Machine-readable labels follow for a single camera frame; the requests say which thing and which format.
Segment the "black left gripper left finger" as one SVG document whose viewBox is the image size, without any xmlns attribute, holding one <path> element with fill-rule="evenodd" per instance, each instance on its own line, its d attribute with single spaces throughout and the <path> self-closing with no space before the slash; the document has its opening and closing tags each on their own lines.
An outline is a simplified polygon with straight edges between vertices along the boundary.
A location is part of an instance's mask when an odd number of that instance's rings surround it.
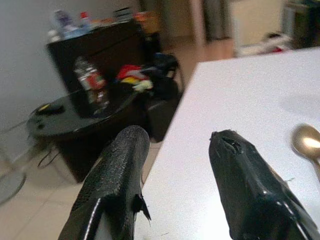
<svg viewBox="0 0 320 240">
<path fill-rule="evenodd" d="M 151 220 L 141 187 L 150 139 L 138 125 L 121 130 L 84 179 L 60 240 L 132 240 L 135 220 Z"/>
</svg>

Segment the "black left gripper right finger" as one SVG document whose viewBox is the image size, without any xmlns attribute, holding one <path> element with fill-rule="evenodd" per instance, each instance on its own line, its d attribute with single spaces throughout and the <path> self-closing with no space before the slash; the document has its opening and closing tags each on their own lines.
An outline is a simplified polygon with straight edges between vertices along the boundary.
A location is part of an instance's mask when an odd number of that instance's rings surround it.
<svg viewBox="0 0 320 240">
<path fill-rule="evenodd" d="M 288 184 L 233 130 L 214 131 L 209 161 L 233 240 L 318 240 L 320 232 Z"/>
</svg>

